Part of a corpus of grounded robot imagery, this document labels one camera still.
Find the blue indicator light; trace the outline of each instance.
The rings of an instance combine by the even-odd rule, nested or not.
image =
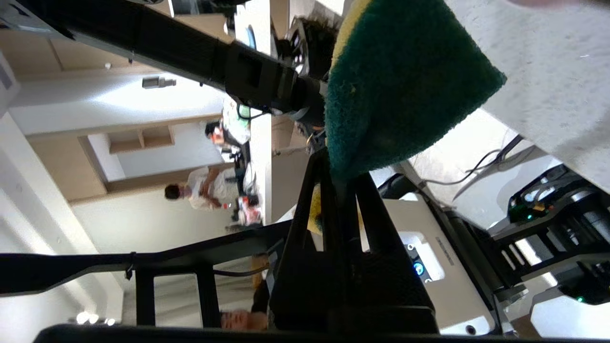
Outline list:
[[[417,273],[418,276],[421,276],[424,272],[423,264],[421,264],[419,262],[414,263],[413,268],[415,269],[415,272]]]

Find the dark hair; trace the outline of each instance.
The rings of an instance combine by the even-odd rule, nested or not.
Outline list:
[[[214,129],[216,129],[219,126],[220,126],[220,122],[219,121],[214,121],[214,122],[206,124],[206,136],[209,136],[210,134],[213,134],[214,133]]]
[[[180,199],[180,187],[177,184],[167,185],[165,188],[165,198],[167,200]]]

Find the white wall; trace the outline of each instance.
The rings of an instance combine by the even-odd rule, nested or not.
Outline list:
[[[125,171],[118,160],[117,155],[110,154],[110,140],[107,134],[89,135],[89,142],[98,158],[102,171],[108,181],[116,181],[125,178]]]
[[[10,114],[0,118],[0,187],[0,217],[29,252],[98,253]],[[123,291],[112,275],[89,274],[70,284],[83,308],[120,319]]]
[[[25,253],[28,249],[0,222],[0,253]],[[31,343],[50,326],[66,323],[81,311],[62,287],[19,297],[0,298],[0,342]]]
[[[29,135],[221,112],[223,93],[171,74],[161,76],[176,79],[177,85],[143,89],[142,75],[24,82],[10,113]]]
[[[173,146],[116,155],[125,177],[135,178],[223,162],[216,146],[205,136],[204,126],[190,123],[172,128]]]
[[[232,212],[195,210],[166,200],[163,189],[72,208],[101,253],[152,253],[222,236]]]

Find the black metal frame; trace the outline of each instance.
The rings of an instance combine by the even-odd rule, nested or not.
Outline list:
[[[291,221],[218,237],[160,253],[115,255],[0,254],[0,269],[10,278],[0,283],[0,295],[36,294],[87,273],[135,272],[137,325],[155,325],[154,278],[162,275],[197,276],[203,327],[220,327],[213,266],[267,253],[281,259]]]

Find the yellow sponge layer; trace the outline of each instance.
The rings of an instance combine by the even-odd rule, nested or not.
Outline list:
[[[335,65],[335,61],[339,58],[339,56],[341,56],[341,52],[343,52],[343,48],[345,47],[348,39],[350,38],[351,31],[354,29],[354,27],[356,27],[356,23],[358,23],[360,17],[372,1],[373,0],[355,0],[352,3],[350,11],[343,19],[343,24],[341,24],[341,28],[339,29],[339,35],[337,36],[335,49],[332,51],[331,68],[333,65]]]
[[[309,219],[307,220],[307,229],[318,236],[322,236],[322,196],[320,192],[320,184],[315,185],[314,192],[311,196],[311,208],[309,209]],[[360,209],[358,209],[358,226],[360,230],[364,230],[364,221]]]

